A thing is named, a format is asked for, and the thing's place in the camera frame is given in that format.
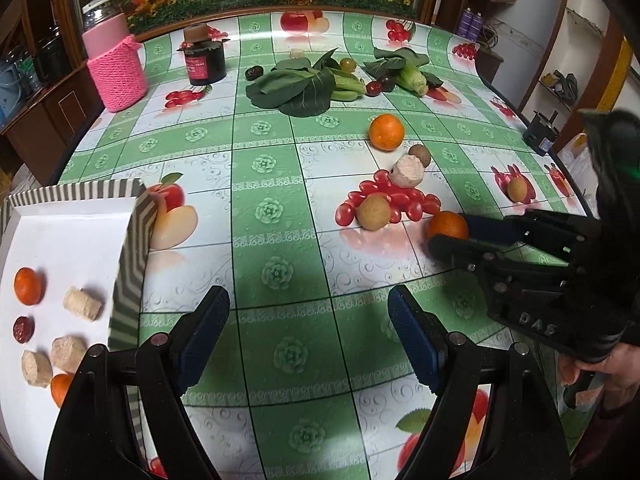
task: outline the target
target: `red date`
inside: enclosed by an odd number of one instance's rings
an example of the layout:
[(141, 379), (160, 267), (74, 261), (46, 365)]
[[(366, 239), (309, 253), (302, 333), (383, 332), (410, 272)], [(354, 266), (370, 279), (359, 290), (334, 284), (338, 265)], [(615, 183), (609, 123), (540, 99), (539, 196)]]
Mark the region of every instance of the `red date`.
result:
[(34, 329), (33, 317), (20, 316), (14, 323), (14, 339), (20, 344), (26, 343), (33, 336)]

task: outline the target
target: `orange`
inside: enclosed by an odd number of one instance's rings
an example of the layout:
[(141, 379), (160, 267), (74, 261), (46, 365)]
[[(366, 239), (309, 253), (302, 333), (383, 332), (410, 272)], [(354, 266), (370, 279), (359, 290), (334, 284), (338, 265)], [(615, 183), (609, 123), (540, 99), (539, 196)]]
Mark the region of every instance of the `orange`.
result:
[(73, 375), (58, 374), (51, 380), (51, 397), (56, 406), (61, 408), (65, 401), (66, 393), (69, 391), (71, 381), (74, 380)]
[(14, 292), (25, 305), (35, 305), (42, 298), (42, 280), (35, 270), (23, 267), (15, 273)]
[(451, 211), (440, 211), (431, 218), (427, 225), (427, 240), (435, 235), (447, 235), (465, 239), (469, 236), (469, 228), (462, 216)]
[(392, 152), (404, 140), (404, 126), (396, 116), (379, 115), (369, 126), (369, 140), (377, 149)]

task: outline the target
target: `tofu piece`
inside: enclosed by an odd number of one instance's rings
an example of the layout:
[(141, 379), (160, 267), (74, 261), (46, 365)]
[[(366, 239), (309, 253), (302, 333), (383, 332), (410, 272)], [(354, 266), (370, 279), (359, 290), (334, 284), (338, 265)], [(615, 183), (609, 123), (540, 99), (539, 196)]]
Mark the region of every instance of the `tofu piece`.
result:
[(46, 388), (53, 377), (51, 362), (49, 358), (40, 352), (25, 350), (20, 360), (22, 376), (27, 384)]
[(65, 335), (53, 340), (51, 362), (56, 368), (75, 374), (86, 353), (86, 345), (79, 337)]
[(102, 307), (100, 301), (94, 300), (84, 290), (74, 286), (69, 287), (62, 305), (72, 314), (87, 321), (95, 321)]
[(403, 155), (394, 164), (389, 180), (398, 187), (415, 187), (422, 182), (424, 166), (415, 155)]

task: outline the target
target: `table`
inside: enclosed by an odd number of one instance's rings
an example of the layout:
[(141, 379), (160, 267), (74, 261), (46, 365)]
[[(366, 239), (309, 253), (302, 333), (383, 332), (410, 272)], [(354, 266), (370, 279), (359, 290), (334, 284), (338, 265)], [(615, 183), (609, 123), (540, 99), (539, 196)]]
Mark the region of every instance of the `table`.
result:
[[(418, 188), (436, 194), (443, 210), (522, 213), (525, 206), (497, 183), (517, 169), (536, 192), (530, 206), (584, 211), (553, 161), (524, 144), (524, 124), (483, 85), (473, 60), (453, 54), (465, 40), (437, 28), (417, 25), (409, 46), (430, 56), (426, 68), (444, 81), (440, 92), (418, 98), (396, 88), (333, 102), (327, 113), (304, 119), (253, 107), (244, 70), (268, 70), (292, 48), (312, 62), (337, 48), (335, 59), (362, 64), (374, 47), (400, 46), (387, 39), (387, 18), (325, 12), (324, 33), (301, 35), (282, 30), (281, 16), (212, 22), (230, 39), (228, 74), (201, 101), (171, 109), (165, 96), (189, 87), (176, 52), (182, 31), (147, 41), (140, 51), (146, 98), (102, 113), (60, 182), (140, 178), (157, 190), (164, 179), (168, 202), (179, 205), (184, 194), (175, 245), (149, 254), (139, 338), (169, 331), (210, 286), (229, 291), (228, 323), (202, 380), (183, 397), (224, 478), (392, 479), (434, 397), (417, 383), (386, 314), (389, 288), (406, 283), (448, 330), (475, 342), (508, 348), (513, 335), (486, 317), (471, 275), (424, 253), (428, 215), (366, 232), (355, 222), (338, 226), (335, 209), (360, 182), (423, 143), (433, 161)], [(370, 80), (361, 68), (356, 74)], [(381, 113), (404, 124), (395, 152), (367, 142), (369, 123)], [(527, 247), (508, 256), (554, 263)], [(541, 359), (558, 395), (553, 355)], [(144, 424), (143, 433), (151, 459)], [(469, 449), (460, 472), (471, 464)]]

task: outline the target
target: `pink bottle cover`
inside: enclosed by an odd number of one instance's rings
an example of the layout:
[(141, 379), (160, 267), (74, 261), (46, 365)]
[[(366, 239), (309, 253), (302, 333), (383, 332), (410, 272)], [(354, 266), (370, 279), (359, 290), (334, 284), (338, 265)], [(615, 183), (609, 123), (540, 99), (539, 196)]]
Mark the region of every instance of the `pink bottle cover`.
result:
[(98, 94), (110, 112), (129, 108), (146, 94), (145, 73), (137, 53), (140, 47), (142, 44), (131, 34), (111, 50), (87, 61)]

